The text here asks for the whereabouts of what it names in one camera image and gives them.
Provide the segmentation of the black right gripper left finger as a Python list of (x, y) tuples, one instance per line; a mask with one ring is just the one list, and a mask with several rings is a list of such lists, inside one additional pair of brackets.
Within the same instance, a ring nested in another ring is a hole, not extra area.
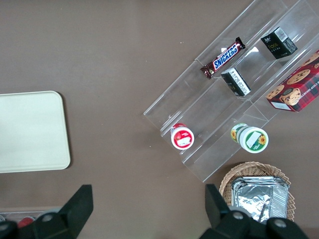
[(91, 185), (82, 185), (58, 212), (43, 214), (17, 230), (17, 239), (75, 239), (93, 212)]

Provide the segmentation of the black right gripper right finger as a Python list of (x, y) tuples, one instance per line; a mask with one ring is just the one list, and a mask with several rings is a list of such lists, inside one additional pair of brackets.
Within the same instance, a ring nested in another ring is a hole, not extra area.
[(266, 239), (266, 226), (246, 213), (230, 210), (214, 184), (205, 185), (205, 210), (210, 222), (200, 239)]

